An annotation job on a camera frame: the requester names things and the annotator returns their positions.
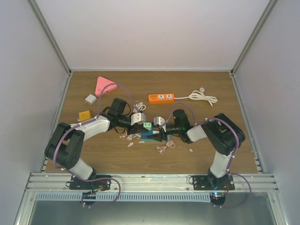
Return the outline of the left aluminium frame post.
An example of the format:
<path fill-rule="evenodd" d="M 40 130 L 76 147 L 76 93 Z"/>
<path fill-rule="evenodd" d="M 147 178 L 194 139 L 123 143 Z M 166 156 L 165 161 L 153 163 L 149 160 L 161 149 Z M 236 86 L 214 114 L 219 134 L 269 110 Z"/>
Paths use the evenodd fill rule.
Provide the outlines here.
<path fill-rule="evenodd" d="M 48 26 L 45 17 L 43 16 L 43 13 L 41 12 L 37 2 L 35 0 L 28 0 L 27 1 L 34 13 L 34 15 L 36 16 L 38 22 L 40 23 L 43 31 L 45 32 L 50 44 L 52 45 L 54 51 L 56 52 L 62 66 L 64 67 L 66 73 L 68 74 L 68 76 L 71 76 L 72 70 L 70 69 L 65 57 L 62 54 L 62 51 L 60 49 L 60 47 L 58 46 L 54 35 L 51 32 L 50 27 Z"/>

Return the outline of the teal power strip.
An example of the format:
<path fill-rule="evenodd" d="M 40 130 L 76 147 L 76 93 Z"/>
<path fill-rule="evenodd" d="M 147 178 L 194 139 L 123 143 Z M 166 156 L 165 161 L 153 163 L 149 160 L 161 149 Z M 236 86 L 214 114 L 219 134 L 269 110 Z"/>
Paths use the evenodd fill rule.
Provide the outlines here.
<path fill-rule="evenodd" d="M 171 136 L 168 135 L 168 136 L 167 136 L 167 141 L 169 141 L 170 138 L 171 138 Z M 144 141 L 144 142 L 157 142 L 157 141 L 154 140 L 154 139 L 149 139 L 149 138 L 147 138 L 146 135 L 142 135 L 142 136 L 141 136 L 141 141 Z"/>

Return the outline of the white plug adapter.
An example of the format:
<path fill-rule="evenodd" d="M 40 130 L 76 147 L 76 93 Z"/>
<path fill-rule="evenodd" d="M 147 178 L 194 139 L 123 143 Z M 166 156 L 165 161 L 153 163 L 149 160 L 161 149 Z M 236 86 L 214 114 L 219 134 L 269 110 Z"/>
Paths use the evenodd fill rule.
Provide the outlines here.
<path fill-rule="evenodd" d="M 89 105 L 93 105 L 97 100 L 97 97 L 92 95 L 92 94 L 89 94 L 86 98 L 85 98 L 85 103 L 89 104 Z"/>

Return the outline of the pink triangular socket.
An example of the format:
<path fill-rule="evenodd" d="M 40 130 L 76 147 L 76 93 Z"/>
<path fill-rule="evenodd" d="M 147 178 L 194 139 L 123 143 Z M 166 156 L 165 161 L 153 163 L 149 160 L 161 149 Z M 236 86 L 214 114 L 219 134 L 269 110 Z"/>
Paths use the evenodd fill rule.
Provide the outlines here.
<path fill-rule="evenodd" d="M 99 76 L 97 78 L 97 82 L 96 82 L 96 88 L 95 88 L 95 95 L 96 97 L 99 97 L 102 90 L 105 88 L 103 94 L 106 94 L 110 91 L 113 91 L 117 88 L 117 85 L 114 84 L 113 81 L 108 80 L 102 76 Z"/>

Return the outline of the aluminium frame post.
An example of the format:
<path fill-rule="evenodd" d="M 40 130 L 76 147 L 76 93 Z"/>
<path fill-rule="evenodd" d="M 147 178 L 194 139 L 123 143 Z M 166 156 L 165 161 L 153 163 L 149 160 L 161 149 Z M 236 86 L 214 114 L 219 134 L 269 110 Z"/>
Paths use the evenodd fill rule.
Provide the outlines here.
<path fill-rule="evenodd" d="M 261 16 L 259 17 L 259 19 L 257 21 L 253 31 L 251 32 L 248 40 L 246 41 L 246 44 L 244 45 L 241 53 L 239 54 L 234 66 L 230 70 L 230 72 L 229 72 L 230 76 L 234 76 L 234 74 L 238 70 L 240 64 L 242 63 L 242 61 L 244 59 L 244 57 L 248 53 L 250 47 L 252 46 L 252 44 L 255 41 L 255 39 L 257 38 L 258 34 L 262 30 L 264 24 L 268 20 L 270 14 L 272 13 L 272 11 L 273 11 L 273 9 L 274 9 L 274 7 L 276 6 L 277 3 L 278 3 L 278 0 L 269 0 L 268 1 L 265 9 L 263 10 Z"/>
<path fill-rule="evenodd" d="M 40 23 L 43 31 L 45 32 L 50 44 L 52 45 L 54 51 L 56 52 L 62 66 L 64 67 L 66 73 L 68 74 L 68 76 L 71 76 L 72 70 L 70 69 L 65 57 L 62 54 L 62 51 L 60 49 L 60 47 L 58 46 L 54 35 L 51 32 L 50 27 L 48 26 L 45 17 L 43 16 L 43 13 L 41 12 L 37 2 L 35 0 L 28 0 L 27 1 L 34 13 L 34 15 L 36 16 L 38 22 Z"/>

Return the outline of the aluminium front rail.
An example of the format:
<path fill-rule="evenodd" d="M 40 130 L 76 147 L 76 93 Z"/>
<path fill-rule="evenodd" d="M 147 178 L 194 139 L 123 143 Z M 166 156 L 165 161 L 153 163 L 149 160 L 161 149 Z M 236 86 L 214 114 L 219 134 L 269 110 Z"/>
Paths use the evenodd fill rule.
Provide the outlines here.
<path fill-rule="evenodd" d="M 192 193 L 196 192 L 189 174 L 111 174 L 120 183 L 121 192 L 142 193 Z M 28 191 L 67 191 L 66 182 L 72 175 L 67 173 L 32 173 L 29 175 Z M 257 173 L 233 176 L 235 189 L 231 192 L 278 192 L 272 174 Z"/>

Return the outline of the light green plug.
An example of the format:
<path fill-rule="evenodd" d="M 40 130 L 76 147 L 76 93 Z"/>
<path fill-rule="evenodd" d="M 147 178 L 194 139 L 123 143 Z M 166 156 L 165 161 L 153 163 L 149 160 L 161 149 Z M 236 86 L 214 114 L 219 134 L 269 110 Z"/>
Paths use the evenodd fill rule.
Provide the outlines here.
<path fill-rule="evenodd" d="M 152 123 L 150 123 L 150 122 L 144 122 L 143 123 L 143 127 L 145 129 L 147 129 L 148 131 L 151 131 L 152 130 Z"/>

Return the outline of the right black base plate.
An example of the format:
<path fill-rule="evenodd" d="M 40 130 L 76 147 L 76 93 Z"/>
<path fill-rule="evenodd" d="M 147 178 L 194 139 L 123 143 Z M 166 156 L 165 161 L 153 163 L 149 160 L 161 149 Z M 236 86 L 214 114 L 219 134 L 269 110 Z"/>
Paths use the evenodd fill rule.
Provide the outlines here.
<path fill-rule="evenodd" d="M 227 175 L 221 178 L 213 175 L 192 175 L 188 182 L 193 185 L 194 190 L 227 191 L 235 189 L 233 178 L 228 178 Z"/>

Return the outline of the right aluminium frame post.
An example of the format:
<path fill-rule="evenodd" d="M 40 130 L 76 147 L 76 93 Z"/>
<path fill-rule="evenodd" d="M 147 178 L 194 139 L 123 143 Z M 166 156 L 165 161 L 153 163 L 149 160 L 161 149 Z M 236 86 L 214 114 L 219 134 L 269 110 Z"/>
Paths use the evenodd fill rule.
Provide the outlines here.
<path fill-rule="evenodd" d="M 278 0 L 269 0 L 268 1 L 265 9 L 263 10 L 261 16 L 259 17 L 259 19 L 257 21 L 253 31 L 251 32 L 248 40 L 246 41 L 246 44 L 244 45 L 241 53 L 239 54 L 234 66 L 230 70 L 230 72 L 229 72 L 230 76 L 234 76 L 234 74 L 238 70 L 240 64 L 242 63 L 242 61 L 244 59 L 244 57 L 248 53 L 250 47 L 252 46 L 252 44 L 255 41 L 255 39 L 257 38 L 258 34 L 262 30 L 264 24 L 268 20 L 270 14 L 272 13 L 272 11 L 273 11 L 273 9 L 274 9 L 274 7 L 276 6 L 277 3 L 278 3 Z"/>

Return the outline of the yellow cube adapter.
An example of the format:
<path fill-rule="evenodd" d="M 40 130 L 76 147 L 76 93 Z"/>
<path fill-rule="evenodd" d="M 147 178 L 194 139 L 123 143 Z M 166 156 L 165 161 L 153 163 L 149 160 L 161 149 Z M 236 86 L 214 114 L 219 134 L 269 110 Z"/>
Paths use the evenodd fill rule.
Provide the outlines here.
<path fill-rule="evenodd" d="M 83 111 L 79 113 L 79 122 L 84 122 L 87 120 L 90 120 L 92 118 L 91 112 L 90 111 Z"/>

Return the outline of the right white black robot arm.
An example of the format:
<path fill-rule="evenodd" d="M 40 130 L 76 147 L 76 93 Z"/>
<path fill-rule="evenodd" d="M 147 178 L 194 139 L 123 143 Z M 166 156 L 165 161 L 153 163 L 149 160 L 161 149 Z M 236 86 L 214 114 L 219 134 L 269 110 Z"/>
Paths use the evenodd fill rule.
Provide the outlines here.
<path fill-rule="evenodd" d="M 153 127 L 158 128 L 147 139 L 158 142 L 168 140 L 169 135 L 176 136 L 184 143 L 191 144 L 208 138 L 215 149 L 214 161 L 208 170 L 207 182 L 211 189 L 218 190 L 229 180 L 229 167 L 235 152 L 245 141 L 244 132 L 223 113 L 211 119 L 205 119 L 199 125 L 192 126 L 183 109 L 172 113 L 174 123 L 156 117 Z"/>

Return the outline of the orange power strip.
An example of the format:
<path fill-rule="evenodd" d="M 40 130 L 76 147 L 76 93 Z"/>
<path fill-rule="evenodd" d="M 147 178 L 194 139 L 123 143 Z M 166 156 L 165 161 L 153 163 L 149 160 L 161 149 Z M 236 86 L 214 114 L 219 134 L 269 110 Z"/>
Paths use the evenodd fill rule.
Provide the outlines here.
<path fill-rule="evenodd" d="M 148 102 L 150 104 L 173 103 L 174 101 L 175 96 L 173 93 L 148 95 Z"/>

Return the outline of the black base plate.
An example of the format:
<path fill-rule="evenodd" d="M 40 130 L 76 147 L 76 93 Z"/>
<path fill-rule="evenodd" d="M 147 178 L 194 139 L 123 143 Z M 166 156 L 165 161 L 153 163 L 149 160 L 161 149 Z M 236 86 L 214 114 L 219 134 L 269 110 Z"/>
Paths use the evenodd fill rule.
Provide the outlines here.
<path fill-rule="evenodd" d="M 110 178 L 110 175 L 92 175 L 91 180 L 101 180 L 87 182 L 82 181 L 76 177 L 71 177 L 71 180 L 66 182 L 66 187 L 68 187 L 70 190 L 105 191 L 110 189 Z"/>
<path fill-rule="evenodd" d="M 213 175 L 192 175 L 188 182 L 193 185 L 194 190 L 227 191 L 235 189 L 233 178 L 228 178 L 227 175 L 221 178 Z"/>

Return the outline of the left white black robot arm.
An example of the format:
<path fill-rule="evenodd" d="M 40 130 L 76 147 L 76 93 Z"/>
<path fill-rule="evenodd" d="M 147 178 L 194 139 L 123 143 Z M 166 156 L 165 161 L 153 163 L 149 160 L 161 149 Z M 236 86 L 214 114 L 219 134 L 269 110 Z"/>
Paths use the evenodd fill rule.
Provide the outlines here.
<path fill-rule="evenodd" d="M 77 124 L 58 124 L 44 151 L 45 157 L 75 175 L 85 189 L 94 188 L 96 171 L 81 159 L 84 141 L 117 127 L 124 128 L 128 135 L 147 131 L 143 127 L 146 119 L 143 111 L 136 109 L 136 112 L 124 114 L 127 105 L 125 100 L 115 98 L 110 107 L 92 119 Z"/>

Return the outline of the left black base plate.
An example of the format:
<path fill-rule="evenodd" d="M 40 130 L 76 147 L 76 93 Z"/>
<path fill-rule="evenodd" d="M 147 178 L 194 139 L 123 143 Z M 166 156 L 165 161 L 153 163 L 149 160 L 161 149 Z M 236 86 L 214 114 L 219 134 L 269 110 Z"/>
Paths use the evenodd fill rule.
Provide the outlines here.
<path fill-rule="evenodd" d="M 82 181 L 76 177 L 71 177 L 71 180 L 66 182 L 66 187 L 68 187 L 70 190 L 105 191 L 110 189 L 110 178 L 110 175 L 92 175 L 91 180 L 101 180 L 87 182 Z"/>

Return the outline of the blue cube adapter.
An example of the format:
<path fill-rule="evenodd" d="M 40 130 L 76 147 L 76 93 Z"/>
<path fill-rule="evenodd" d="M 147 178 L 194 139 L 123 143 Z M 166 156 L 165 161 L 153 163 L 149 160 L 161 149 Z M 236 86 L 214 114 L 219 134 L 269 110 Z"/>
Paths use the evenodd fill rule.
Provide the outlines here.
<path fill-rule="evenodd" d="M 145 142 L 154 142 L 155 140 L 149 139 L 148 136 L 152 135 L 153 131 L 143 132 L 141 133 L 141 140 Z"/>

